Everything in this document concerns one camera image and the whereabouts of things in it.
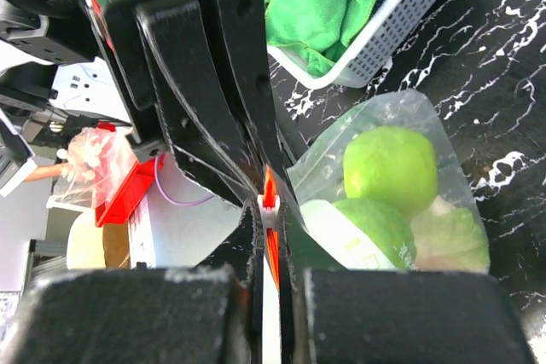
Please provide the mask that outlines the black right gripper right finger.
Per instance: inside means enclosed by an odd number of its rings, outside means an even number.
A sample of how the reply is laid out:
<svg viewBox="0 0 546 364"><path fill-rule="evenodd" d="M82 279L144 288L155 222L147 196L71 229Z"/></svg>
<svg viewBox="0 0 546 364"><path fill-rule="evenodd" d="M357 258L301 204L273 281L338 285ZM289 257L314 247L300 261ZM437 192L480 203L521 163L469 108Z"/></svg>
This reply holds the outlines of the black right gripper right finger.
<svg viewBox="0 0 546 364"><path fill-rule="evenodd" d="M335 269L297 251L311 238L284 205L277 217L284 363L531 363L520 320L491 276Z"/></svg>

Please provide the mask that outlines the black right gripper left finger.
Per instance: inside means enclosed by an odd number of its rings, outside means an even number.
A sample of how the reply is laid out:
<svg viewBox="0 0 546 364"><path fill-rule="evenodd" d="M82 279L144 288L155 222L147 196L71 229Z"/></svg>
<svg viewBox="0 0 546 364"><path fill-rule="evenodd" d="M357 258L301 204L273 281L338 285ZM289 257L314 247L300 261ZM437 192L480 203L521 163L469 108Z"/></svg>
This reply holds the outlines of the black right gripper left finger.
<svg viewBox="0 0 546 364"><path fill-rule="evenodd" d="M232 235L193 268L41 278L21 300L2 362L261 362L262 227L248 201Z"/></svg>

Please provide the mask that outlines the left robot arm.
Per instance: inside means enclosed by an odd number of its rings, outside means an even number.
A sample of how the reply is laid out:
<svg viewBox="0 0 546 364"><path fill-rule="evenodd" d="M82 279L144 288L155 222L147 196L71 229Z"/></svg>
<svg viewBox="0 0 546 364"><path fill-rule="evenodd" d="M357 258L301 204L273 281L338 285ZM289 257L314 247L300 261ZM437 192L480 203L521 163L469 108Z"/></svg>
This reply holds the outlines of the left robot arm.
<svg viewBox="0 0 546 364"><path fill-rule="evenodd" d="M264 0L1 0L1 39L62 66L102 58L141 161L178 168L241 205L264 190L295 201L276 119Z"/></svg>

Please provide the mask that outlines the clear zip top bag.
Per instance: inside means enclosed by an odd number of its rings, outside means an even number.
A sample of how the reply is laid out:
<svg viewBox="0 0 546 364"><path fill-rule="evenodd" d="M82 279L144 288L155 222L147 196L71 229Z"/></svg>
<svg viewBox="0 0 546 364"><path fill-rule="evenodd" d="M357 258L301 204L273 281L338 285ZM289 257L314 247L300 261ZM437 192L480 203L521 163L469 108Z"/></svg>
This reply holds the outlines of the clear zip top bag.
<svg viewBox="0 0 546 364"><path fill-rule="evenodd" d="M295 262L355 270L491 266L485 228L433 104L421 92L376 96L334 121L294 165L260 160L256 258L279 280L278 240Z"/></svg>

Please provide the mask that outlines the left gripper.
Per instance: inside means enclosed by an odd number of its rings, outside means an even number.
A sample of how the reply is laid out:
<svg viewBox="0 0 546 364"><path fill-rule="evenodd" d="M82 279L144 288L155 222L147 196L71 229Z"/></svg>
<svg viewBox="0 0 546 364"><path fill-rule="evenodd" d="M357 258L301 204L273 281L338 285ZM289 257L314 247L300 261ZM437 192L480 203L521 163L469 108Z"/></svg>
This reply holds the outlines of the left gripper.
<svg viewBox="0 0 546 364"><path fill-rule="evenodd" d="M140 136L232 205L263 193L270 170L297 206L299 130L271 87L264 0L91 0L90 14Z"/></svg>

